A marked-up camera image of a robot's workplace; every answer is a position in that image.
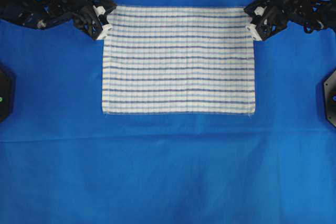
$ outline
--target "black hexagonal mount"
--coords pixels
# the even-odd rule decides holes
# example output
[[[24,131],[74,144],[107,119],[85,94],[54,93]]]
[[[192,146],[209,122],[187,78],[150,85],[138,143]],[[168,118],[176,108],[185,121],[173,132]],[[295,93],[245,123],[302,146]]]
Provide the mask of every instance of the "black hexagonal mount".
[[[12,112],[13,82],[4,70],[0,69],[0,123]]]
[[[324,82],[324,106],[327,120],[336,127],[336,71]]]

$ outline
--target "towel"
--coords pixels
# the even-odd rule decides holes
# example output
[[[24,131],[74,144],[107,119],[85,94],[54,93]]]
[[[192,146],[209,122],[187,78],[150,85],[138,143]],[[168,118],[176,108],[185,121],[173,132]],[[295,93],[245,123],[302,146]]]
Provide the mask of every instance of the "towel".
[[[254,48],[242,8],[118,6],[108,21],[104,113],[254,113]]]

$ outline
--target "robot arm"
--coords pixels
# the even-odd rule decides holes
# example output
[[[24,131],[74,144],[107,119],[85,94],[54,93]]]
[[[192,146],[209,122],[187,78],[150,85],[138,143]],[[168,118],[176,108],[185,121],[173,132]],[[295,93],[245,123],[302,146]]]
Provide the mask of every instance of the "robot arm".
[[[69,20],[92,39],[104,39],[111,25],[112,0],[0,0],[0,18],[32,28],[49,29]]]
[[[307,34],[336,29],[334,0],[256,0],[245,8],[253,19],[246,29],[254,40],[266,40],[287,28],[292,21]]]

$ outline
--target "blue tablecloth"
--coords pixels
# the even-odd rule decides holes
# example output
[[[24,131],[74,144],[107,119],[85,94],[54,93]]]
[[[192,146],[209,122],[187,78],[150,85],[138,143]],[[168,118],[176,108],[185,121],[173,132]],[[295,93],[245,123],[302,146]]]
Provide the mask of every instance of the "blue tablecloth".
[[[0,62],[16,74],[0,124],[0,223],[336,222],[336,129],[321,86],[336,68],[331,30],[289,24],[255,43],[251,117],[103,115],[102,50],[71,23],[0,23]]]

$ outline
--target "blue stripe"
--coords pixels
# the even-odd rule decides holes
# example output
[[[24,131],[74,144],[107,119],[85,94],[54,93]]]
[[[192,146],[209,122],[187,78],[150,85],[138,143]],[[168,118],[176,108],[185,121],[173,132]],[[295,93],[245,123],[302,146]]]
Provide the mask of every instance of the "blue stripe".
[[[156,9],[156,8],[153,8],[153,9],[150,9],[150,8],[147,8],[146,10],[141,10],[140,8],[138,8],[137,10],[135,9],[125,9],[125,8],[118,8],[116,10],[116,12],[118,13],[191,13],[191,14],[206,14],[206,15],[218,15],[218,14],[227,14],[227,13],[230,13],[230,14],[237,14],[237,15],[246,15],[244,13],[244,9],[241,8],[241,10],[230,10],[229,8],[222,8],[220,7],[219,9],[220,12],[214,12],[214,11],[211,11],[211,10],[201,10],[201,11],[197,11],[197,10],[185,10],[184,8],[181,8],[181,7],[178,7],[176,9],[165,9],[165,10],[159,10],[159,9]]]
[[[127,64],[127,65],[134,65],[134,66],[143,66],[144,62],[129,62],[129,61],[118,61],[118,60],[105,60],[104,64],[111,63],[112,65],[117,64]],[[254,66],[253,62],[247,63],[244,61],[238,62],[204,62],[204,61],[190,61],[190,62],[147,62],[147,65],[155,65],[155,66],[169,66],[175,64],[185,64],[185,65],[208,65],[208,66],[234,66],[234,65],[241,65],[241,66]]]
[[[115,35],[109,34],[109,37],[117,37],[117,38],[129,38],[129,39],[178,39],[178,38],[198,38],[198,39],[247,39],[251,38],[251,36],[226,36],[226,37],[213,37],[213,36],[127,36],[127,35]]]
[[[254,90],[216,90],[216,89],[162,89],[162,90],[133,90],[133,89],[103,89],[103,91],[109,92],[139,92],[139,93],[146,93],[146,92],[227,92],[227,93],[254,93]]]
[[[130,19],[119,19],[119,18],[109,18],[108,21],[110,22],[125,22],[125,23],[143,23],[143,24],[150,24],[150,23],[163,23],[161,20],[155,21],[145,21],[145,20],[130,20]],[[248,22],[245,20],[240,21],[200,21],[200,20],[175,20],[175,21],[164,21],[165,23],[200,23],[200,24],[247,24]]]
[[[201,51],[163,51],[163,52],[123,52],[123,51],[112,51],[112,50],[107,50],[108,53],[110,54],[123,54],[123,55],[159,55],[159,54],[164,54],[164,55],[192,55],[192,54],[209,54],[209,55],[254,55],[253,52],[201,52]]]
[[[172,97],[204,97],[204,98],[221,98],[221,99],[247,99],[252,100],[252,98],[247,95],[215,95],[215,94],[175,94],[175,95],[168,95],[168,94],[162,94],[162,95],[117,95],[117,94],[103,94],[104,98],[122,98],[122,99],[135,99],[135,98],[172,98]]]
[[[141,107],[141,106],[130,106],[130,107],[119,107],[119,106],[109,106],[109,110],[161,110],[161,109],[177,109],[177,108],[186,108],[186,109],[208,109],[208,110],[247,110],[249,108],[254,108],[254,107],[230,107],[230,106],[192,106],[192,105],[186,105],[186,106],[161,106],[161,107]]]
[[[124,48],[124,49],[189,49],[189,48],[200,48],[200,49],[253,49],[253,47],[203,47],[203,46],[175,46],[175,47],[129,47],[129,46],[115,46],[115,45],[105,45],[106,47],[112,48]]]
[[[124,67],[115,67],[108,66],[103,67],[103,69],[120,69],[120,70],[138,70],[138,71],[146,71],[146,70],[219,70],[219,71],[245,71],[245,70],[254,70],[254,68],[205,68],[205,67],[185,67],[185,68],[124,68]]]
[[[129,15],[129,14],[119,14],[115,13],[115,16],[128,17],[128,18],[246,18],[247,15],[238,16],[210,16],[210,15],[175,15],[175,16],[156,16],[156,15]]]
[[[103,78],[111,81],[254,81],[254,79],[211,79],[211,78],[167,78],[167,79],[127,79]]]
[[[112,23],[112,26],[126,27],[126,28],[211,28],[211,29],[240,29],[245,26],[130,26]]]
[[[119,56],[104,56],[108,59],[120,59],[120,60],[254,60],[253,57],[202,57],[202,56],[190,56],[190,57],[119,57]]]
[[[213,30],[206,30],[206,31],[200,31],[200,30],[195,30],[195,31],[186,31],[186,30],[181,30],[181,31],[178,31],[178,30],[174,30],[174,31],[168,31],[168,30],[151,30],[151,31],[148,31],[148,30],[122,30],[122,29],[113,29],[112,32],[121,32],[121,33],[128,33],[128,34],[131,34],[131,33],[203,33],[203,34],[250,34],[250,32],[246,31],[246,30],[242,30],[242,31],[213,31]]]
[[[197,111],[176,111],[176,112],[147,112],[147,113],[119,113],[119,112],[108,112],[109,108],[103,107],[103,112],[108,115],[125,115],[125,116],[138,116],[138,115],[182,115],[182,114],[206,114],[206,115],[236,115],[236,116],[246,116],[252,115],[252,113],[229,113],[229,112],[197,112]]]
[[[203,102],[203,103],[219,103],[219,104],[255,104],[255,102],[238,102],[238,101],[208,101],[208,100],[172,100],[172,101],[106,101],[102,102],[111,104],[150,104],[150,103],[186,103],[186,102]]]
[[[114,39],[106,39],[105,41],[108,41],[109,43],[120,43],[120,44],[247,44],[247,41],[208,41],[208,40],[199,40],[199,41],[186,41],[186,40],[178,40],[178,41],[161,41],[161,40],[156,40],[156,41],[130,41],[130,40],[114,40]]]
[[[254,82],[252,84],[205,84],[205,83],[186,83],[185,85],[177,84],[177,83],[164,83],[164,84],[130,84],[130,83],[113,83],[111,84],[114,87],[133,87],[133,88],[168,88],[173,87],[176,88],[177,86],[187,86],[187,87],[194,87],[194,86],[202,86],[202,87],[211,87],[211,88],[254,88]]]
[[[103,72],[104,74],[118,74],[120,75],[121,73],[120,72],[111,72],[111,71],[108,71],[108,70],[104,70]],[[202,76],[251,76],[251,77],[254,77],[254,73],[203,73],[203,72],[199,72],[199,73],[196,73],[197,75],[202,75]],[[148,73],[132,73],[131,76],[148,76]],[[176,73],[151,73],[151,76],[176,76]]]

